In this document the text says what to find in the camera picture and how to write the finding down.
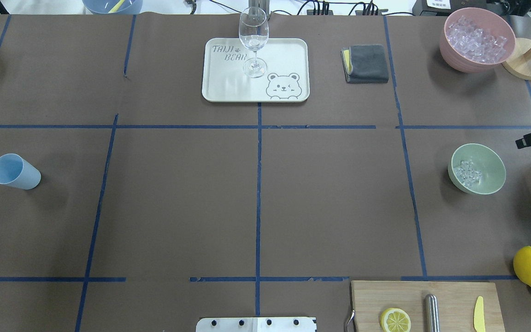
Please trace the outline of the blue plastic bowl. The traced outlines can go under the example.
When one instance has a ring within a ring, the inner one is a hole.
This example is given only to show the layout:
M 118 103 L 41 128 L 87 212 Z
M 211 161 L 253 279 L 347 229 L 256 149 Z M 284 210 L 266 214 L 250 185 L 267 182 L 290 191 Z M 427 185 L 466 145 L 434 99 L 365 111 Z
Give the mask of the blue plastic bowl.
M 82 0 L 86 9 L 94 14 L 110 15 L 134 15 L 141 12 L 143 0 L 125 0 L 124 4 L 116 13 L 108 13 L 109 9 L 116 4 L 118 0 Z

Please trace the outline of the yellow plastic knife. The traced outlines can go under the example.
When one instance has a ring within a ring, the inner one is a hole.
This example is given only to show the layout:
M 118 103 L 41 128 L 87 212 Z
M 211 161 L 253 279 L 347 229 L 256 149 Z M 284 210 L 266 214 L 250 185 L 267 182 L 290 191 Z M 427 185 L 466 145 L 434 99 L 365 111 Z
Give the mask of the yellow plastic knife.
M 473 309 L 473 327 L 476 332 L 485 332 L 484 298 L 478 296 Z

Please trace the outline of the green ceramic bowl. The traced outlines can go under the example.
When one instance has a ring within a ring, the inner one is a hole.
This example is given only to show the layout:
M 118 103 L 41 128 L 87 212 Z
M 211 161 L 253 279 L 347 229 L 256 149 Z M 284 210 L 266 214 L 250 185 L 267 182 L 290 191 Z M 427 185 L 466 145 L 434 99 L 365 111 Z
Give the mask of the green ceramic bowl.
M 468 194 L 489 195 L 506 182 L 502 159 L 487 146 L 467 143 L 458 147 L 448 162 L 448 175 L 459 190 Z

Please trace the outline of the half lemon slice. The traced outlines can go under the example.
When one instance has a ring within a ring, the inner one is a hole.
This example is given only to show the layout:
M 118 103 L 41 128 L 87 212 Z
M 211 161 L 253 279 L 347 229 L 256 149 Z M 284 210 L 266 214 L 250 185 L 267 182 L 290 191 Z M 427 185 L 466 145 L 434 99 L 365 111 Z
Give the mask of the half lemon slice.
M 381 314 L 379 325 L 383 332 L 410 332 L 411 318 L 400 308 L 387 308 Z

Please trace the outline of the cream serving tray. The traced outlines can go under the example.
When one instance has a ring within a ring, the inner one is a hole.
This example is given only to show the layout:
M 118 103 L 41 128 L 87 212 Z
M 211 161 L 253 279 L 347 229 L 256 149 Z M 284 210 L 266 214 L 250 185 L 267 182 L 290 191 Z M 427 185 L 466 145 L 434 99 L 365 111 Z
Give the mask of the cream serving tray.
M 240 38 L 210 39 L 202 95 L 211 102 L 305 101 L 310 96 L 307 44 L 270 38 L 255 57 Z

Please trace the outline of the wooden cutting board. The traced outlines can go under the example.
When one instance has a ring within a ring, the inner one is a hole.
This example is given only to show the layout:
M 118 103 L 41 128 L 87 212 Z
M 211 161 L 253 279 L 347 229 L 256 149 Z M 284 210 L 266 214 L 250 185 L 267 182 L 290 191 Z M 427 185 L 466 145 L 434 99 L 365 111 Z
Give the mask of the wooden cutting board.
M 381 314 L 400 308 L 411 318 L 412 332 L 425 332 L 425 297 L 437 298 L 441 332 L 473 332 L 474 307 L 484 298 L 487 332 L 505 330 L 496 285 L 492 282 L 351 281 L 357 332 L 381 332 Z

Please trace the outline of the light blue plastic cup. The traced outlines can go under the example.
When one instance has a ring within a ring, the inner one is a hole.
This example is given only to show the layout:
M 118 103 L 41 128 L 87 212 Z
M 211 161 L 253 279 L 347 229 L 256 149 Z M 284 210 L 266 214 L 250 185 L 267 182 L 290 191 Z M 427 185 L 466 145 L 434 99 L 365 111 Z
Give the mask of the light blue plastic cup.
M 41 173 L 18 154 L 0 156 L 0 184 L 31 190 L 41 181 Z

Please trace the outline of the pink bowl with ice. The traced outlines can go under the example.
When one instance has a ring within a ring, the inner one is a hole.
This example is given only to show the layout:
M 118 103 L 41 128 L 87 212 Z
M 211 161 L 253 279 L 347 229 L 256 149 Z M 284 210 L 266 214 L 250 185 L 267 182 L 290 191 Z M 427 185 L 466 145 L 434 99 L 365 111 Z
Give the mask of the pink bowl with ice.
M 502 64 L 515 48 L 516 37 L 509 23 L 476 7 L 451 13 L 440 36 L 442 58 L 463 73 L 480 73 Z

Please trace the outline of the yellow plastic fork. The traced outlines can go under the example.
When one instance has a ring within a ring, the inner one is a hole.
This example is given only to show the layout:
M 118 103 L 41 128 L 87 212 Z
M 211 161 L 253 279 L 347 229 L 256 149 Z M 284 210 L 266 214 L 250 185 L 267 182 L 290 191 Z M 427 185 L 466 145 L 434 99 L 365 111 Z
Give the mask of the yellow plastic fork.
M 118 0 L 118 2 L 116 2 L 116 4 L 114 4 L 114 6 L 112 6 L 108 13 L 116 13 L 118 12 L 118 10 L 120 9 L 120 7 L 122 6 L 122 4 L 124 4 L 125 0 Z

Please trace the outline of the clear wine glass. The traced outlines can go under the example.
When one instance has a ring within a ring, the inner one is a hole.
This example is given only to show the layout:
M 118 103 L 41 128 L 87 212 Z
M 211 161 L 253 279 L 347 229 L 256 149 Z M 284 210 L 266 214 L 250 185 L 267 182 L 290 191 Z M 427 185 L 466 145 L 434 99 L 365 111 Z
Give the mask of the clear wine glass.
M 257 51 L 261 50 L 268 42 L 269 27 L 264 9 L 249 6 L 240 13 L 238 35 L 243 46 L 253 52 L 253 58 L 245 61 L 244 73 L 250 78 L 258 78 L 265 74 L 267 64 L 258 58 Z

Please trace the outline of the grey folded cloth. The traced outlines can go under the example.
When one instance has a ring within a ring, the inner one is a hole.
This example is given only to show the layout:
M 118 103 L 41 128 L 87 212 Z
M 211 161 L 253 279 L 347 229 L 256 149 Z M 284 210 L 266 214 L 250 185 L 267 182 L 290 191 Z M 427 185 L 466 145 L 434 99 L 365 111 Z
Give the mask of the grey folded cloth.
M 348 83 L 387 83 L 389 80 L 385 48 L 382 45 L 344 47 L 341 58 Z

